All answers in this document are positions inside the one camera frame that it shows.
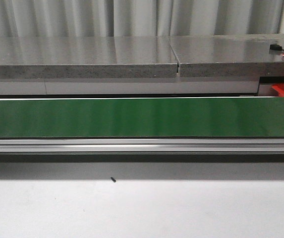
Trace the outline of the aluminium conveyor frame rail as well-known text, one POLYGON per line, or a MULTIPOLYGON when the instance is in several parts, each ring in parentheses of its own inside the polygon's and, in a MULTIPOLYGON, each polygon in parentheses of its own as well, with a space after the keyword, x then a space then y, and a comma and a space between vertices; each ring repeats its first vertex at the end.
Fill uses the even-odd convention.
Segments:
POLYGON ((0 139, 0 153, 284 154, 284 138, 0 139))

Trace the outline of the black sensor module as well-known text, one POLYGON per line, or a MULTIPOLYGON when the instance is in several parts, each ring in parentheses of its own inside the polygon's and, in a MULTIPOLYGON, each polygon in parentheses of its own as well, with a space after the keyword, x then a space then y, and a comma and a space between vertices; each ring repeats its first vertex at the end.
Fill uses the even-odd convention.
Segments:
POLYGON ((278 44, 270 44, 270 50, 273 50, 273 51, 282 51, 283 48, 281 45, 278 45, 278 44))

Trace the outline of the grey stone countertop right slab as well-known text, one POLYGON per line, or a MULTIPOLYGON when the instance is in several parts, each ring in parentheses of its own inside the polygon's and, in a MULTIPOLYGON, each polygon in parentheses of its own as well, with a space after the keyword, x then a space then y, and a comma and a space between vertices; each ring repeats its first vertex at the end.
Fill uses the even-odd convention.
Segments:
POLYGON ((284 76, 284 34, 172 36, 180 77, 284 76))

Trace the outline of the grey stone countertop slab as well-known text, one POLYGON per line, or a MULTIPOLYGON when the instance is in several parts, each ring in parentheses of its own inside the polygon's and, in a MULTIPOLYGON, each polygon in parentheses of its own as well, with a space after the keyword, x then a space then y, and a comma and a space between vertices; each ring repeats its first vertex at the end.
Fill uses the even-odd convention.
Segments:
POLYGON ((284 34, 172 36, 180 77, 284 76, 284 34))
POLYGON ((0 37, 1 78, 173 78, 165 37, 0 37))

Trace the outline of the green conveyor belt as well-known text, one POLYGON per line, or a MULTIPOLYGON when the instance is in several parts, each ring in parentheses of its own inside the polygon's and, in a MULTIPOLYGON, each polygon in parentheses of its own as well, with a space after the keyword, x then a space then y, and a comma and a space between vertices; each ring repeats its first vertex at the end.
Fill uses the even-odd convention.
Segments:
POLYGON ((0 100, 0 138, 284 137, 284 97, 0 100))

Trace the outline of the grey stone countertop left slab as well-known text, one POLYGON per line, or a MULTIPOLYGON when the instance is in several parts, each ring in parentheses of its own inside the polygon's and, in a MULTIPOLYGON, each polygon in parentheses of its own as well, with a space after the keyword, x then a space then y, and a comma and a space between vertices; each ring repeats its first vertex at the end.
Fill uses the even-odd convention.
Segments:
POLYGON ((165 37, 0 37, 1 78, 173 78, 165 37))

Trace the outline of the white cabinet front panel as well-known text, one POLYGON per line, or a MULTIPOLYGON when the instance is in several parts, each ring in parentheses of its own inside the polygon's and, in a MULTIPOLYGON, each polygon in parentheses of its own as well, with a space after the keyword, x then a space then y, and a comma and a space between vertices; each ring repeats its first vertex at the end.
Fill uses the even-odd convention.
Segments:
POLYGON ((0 95, 253 94, 258 76, 0 79, 0 95))

